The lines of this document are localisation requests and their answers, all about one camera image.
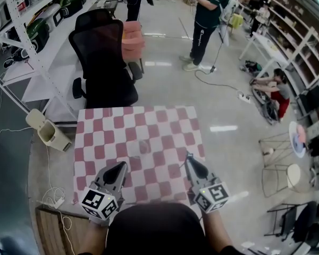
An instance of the black pants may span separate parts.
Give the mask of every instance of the black pants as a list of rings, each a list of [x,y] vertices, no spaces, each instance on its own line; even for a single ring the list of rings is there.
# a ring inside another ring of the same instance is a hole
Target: black pants
[[[201,63],[211,34],[215,31],[215,29],[216,27],[203,28],[197,22],[194,23],[194,35],[192,37],[190,57],[194,59],[193,63],[195,65],[199,65]]]
[[[140,2],[142,0],[128,0],[128,19],[129,21],[137,21],[139,9],[140,9]]]
[[[253,25],[251,26],[250,36],[253,36],[253,32],[257,31],[257,29],[259,28],[259,25],[260,25],[260,22],[254,19]]]

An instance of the red pants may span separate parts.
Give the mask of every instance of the red pants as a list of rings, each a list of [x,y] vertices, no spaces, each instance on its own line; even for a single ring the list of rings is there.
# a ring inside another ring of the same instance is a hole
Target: red pants
[[[284,99],[278,91],[274,91],[271,93],[271,99],[278,101],[279,103],[278,116],[279,118],[283,118],[289,105],[289,98]]]

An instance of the black hair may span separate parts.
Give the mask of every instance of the black hair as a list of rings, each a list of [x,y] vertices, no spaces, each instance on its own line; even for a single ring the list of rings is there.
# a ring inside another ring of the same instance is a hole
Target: black hair
[[[287,76],[283,70],[280,68],[274,69],[274,76],[275,77],[280,77],[282,83],[286,84],[287,83]]]

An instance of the backpack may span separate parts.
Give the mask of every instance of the backpack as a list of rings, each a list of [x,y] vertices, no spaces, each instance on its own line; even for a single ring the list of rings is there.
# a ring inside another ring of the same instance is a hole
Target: backpack
[[[239,0],[229,0],[225,8],[221,6],[221,20],[228,23],[233,16],[235,9],[239,6]]]

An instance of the trash can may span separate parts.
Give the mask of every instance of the trash can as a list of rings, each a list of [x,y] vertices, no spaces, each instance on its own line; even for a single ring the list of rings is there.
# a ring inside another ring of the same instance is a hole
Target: trash can
[[[39,110],[31,110],[26,117],[26,122],[38,131],[38,135],[45,145],[63,152],[70,147],[72,143],[70,139],[52,121],[46,119]]]

